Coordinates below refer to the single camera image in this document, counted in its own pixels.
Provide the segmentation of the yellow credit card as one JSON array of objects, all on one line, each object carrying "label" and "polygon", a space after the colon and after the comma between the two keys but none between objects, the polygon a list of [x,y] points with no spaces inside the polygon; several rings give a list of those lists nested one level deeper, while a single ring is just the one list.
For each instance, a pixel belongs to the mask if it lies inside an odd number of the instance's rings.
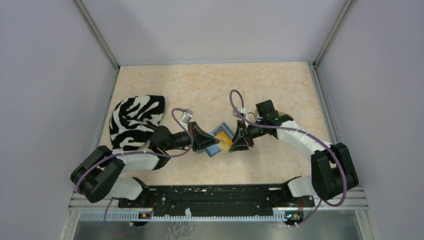
[{"label": "yellow credit card", "polygon": [[232,138],[227,135],[227,133],[225,133],[224,131],[219,132],[215,138],[217,140],[219,140],[219,143],[217,143],[216,145],[219,147],[219,149],[223,152],[223,153],[229,153],[230,152],[230,147],[233,144]]}]

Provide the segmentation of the cream oval card tray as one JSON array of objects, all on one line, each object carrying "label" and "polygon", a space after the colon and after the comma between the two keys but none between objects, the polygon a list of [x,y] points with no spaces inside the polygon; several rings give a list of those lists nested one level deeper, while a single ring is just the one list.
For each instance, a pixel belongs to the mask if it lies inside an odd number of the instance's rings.
[{"label": "cream oval card tray", "polygon": [[280,119],[285,119],[286,121],[293,121],[294,120],[294,118],[290,114],[285,113],[285,112],[279,111],[278,115],[279,115]]}]

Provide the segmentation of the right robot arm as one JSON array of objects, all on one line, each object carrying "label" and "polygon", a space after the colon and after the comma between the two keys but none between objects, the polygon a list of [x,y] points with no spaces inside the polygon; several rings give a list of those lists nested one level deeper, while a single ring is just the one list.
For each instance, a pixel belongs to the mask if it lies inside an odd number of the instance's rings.
[{"label": "right robot arm", "polygon": [[249,150],[254,139],[270,135],[283,141],[307,158],[311,174],[288,181],[287,189],[282,191],[281,199],[287,206],[295,206],[304,196],[318,196],[328,202],[341,196],[340,206],[347,197],[347,191],[359,184],[358,176],[348,147],[343,143],[329,143],[320,140],[301,128],[287,114],[279,114],[271,100],[256,104],[258,118],[255,122],[241,119],[237,122],[232,138],[230,152]]}]

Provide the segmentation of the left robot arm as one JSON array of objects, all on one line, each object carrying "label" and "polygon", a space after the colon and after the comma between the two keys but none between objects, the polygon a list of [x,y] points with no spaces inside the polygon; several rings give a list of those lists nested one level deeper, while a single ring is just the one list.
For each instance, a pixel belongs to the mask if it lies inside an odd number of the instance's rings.
[{"label": "left robot arm", "polygon": [[148,187],[137,178],[123,178],[121,174],[137,170],[158,170],[172,158],[168,150],[185,149],[198,152],[220,141],[203,131],[195,121],[178,133],[165,126],[157,127],[147,149],[136,151],[111,150],[97,147],[70,175],[77,192],[91,203],[107,197],[130,200],[138,207],[149,203]]}]

